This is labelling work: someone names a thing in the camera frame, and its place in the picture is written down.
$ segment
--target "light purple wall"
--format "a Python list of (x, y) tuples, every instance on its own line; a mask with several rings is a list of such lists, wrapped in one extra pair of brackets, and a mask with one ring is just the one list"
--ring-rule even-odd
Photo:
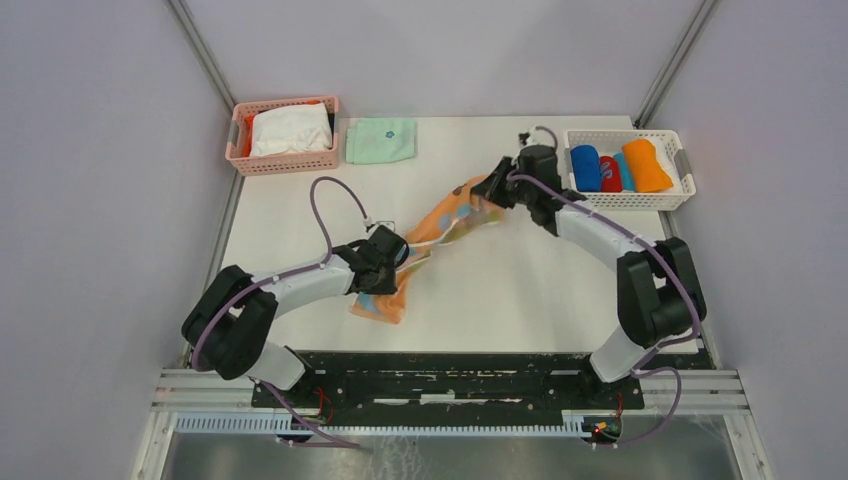
[(227, 120), (164, 2), (0, 6), (0, 478), (126, 478), (201, 290)]
[(723, 2), (653, 125), (689, 152), (675, 218), (778, 478), (845, 478), (847, 24), (846, 2)]
[(240, 101), (366, 115), (635, 114), (700, 0), (189, 0)]

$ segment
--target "folded white towel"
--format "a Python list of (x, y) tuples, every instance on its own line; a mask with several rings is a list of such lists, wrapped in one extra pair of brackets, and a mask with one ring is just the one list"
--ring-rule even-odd
[(323, 103), (291, 105), (256, 115), (250, 156), (329, 150), (330, 121)]

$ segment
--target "metal floor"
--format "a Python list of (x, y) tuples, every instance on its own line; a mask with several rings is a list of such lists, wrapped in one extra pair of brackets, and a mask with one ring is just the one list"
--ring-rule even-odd
[[(656, 418), (626, 417), (628, 438)], [(676, 417), (644, 443), (593, 452), (574, 438), (359, 437), (303, 449), (264, 435), (174, 434), (163, 479), (740, 479), (724, 420)]]

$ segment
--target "plastic basket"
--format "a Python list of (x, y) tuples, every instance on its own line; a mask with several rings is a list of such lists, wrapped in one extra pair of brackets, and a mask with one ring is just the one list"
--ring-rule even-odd
[(686, 151), (680, 144), (680, 137), (671, 130), (566, 130), (565, 164), (568, 170), (570, 188), (577, 190), (574, 172), (571, 168), (571, 147), (592, 145), (603, 155), (613, 156), (621, 152), (622, 145), (639, 138), (655, 138), (662, 142), (665, 153), (674, 164), (680, 176), (682, 192), (674, 193), (597, 193), (580, 192), (592, 204), (604, 210), (674, 210), (695, 194), (695, 179), (689, 168)]
[[(321, 102), (330, 115), (330, 129), (333, 131), (333, 148), (322, 152), (282, 153), (263, 157), (242, 157), (248, 130), (245, 118), (250, 115), (289, 105), (307, 105)], [(226, 158), (244, 176), (271, 175), (274, 173), (293, 173), (307, 170), (326, 170), (339, 166), (339, 133), (335, 128), (335, 114), (339, 109), (338, 97), (292, 98), (268, 102), (240, 103), (233, 110), (230, 133), (227, 137)]]

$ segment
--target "light blue rolled towel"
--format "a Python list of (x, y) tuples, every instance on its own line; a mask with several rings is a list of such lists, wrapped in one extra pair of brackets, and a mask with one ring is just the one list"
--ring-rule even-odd
[(621, 174), (621, 189), (636, 191), (636, 185), (633, 183), (633, 175), (630, 174), (630, 167), (627, 166), (627, 161), (624, 159), (623, 153), (616, 153), (612, 156), (618, 163), (618, 172)]

